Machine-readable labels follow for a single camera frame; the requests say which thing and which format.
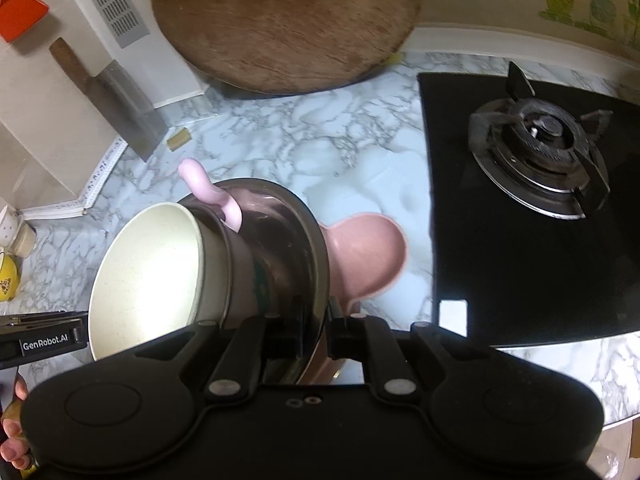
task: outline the marble countertop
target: marble countertop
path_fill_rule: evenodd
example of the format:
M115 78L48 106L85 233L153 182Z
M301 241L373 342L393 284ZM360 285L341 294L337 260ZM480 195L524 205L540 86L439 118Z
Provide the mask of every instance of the marble countertop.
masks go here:
M527 75L640 103L640 92L595 76L518 62ZM81 310L108 245L145 207L189 192L179 161L196 158L212 180L257 177L286 186L318 221L375 211L404 229L409 259L398 282L362 309L407 330L430 320L432 249L430 174L418 72L505 75L508 60L453 54L407 54L370 80L333 91L282 98L219 98L216 117L188 125L193 139L176 152L161 144L147 164L127 149L94 207L81 219L40 221L34 253L23 263L18 296L7 312ZM640 413L640 332L593 341L509 349L589 385L606 423ZM88 350L22 368L28 384L91 359Z

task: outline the screw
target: screw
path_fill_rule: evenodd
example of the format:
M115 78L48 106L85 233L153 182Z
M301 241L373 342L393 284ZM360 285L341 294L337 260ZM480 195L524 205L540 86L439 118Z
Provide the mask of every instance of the screw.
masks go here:
M309 395L305 397L305 402L307 404L320 404L322 402L322 399L320 397Z
M385 383L385 391L391 395L412 394L417 386L409 379L390 379Z
M304 403L300 399L287 399L285 404L290 408L302 408Z
M240 383L231 379L218 379L209 385L209 391L220 397L235 395L240 391Z

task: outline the knife handle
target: knife handle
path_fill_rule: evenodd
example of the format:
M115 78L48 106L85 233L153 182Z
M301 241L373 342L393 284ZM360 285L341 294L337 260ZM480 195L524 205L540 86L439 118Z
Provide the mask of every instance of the knife handle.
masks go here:
M62 38L57 38L56 41L51 43L49 51L68 78L75 83L83 94L87 94L89 83L93 78L68 43Z

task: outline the gas stove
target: gas stove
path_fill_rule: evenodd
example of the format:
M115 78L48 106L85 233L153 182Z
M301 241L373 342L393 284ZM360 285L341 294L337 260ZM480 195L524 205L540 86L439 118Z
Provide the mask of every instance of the gas stove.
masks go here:
M418 76L432 185L433 320L466 302L494 346L640 330L640 107L508 78Z

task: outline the pink handle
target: pink handle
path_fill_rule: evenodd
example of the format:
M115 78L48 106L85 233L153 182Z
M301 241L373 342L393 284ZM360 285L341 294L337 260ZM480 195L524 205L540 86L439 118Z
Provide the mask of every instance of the pink handle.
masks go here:
M207 172L197 160L185 158L178 166L178 174L198 200L205 204L220 206L225 214L223 222L229 229L236 233L240 230L242 211L238 202L225 190L211 183Z

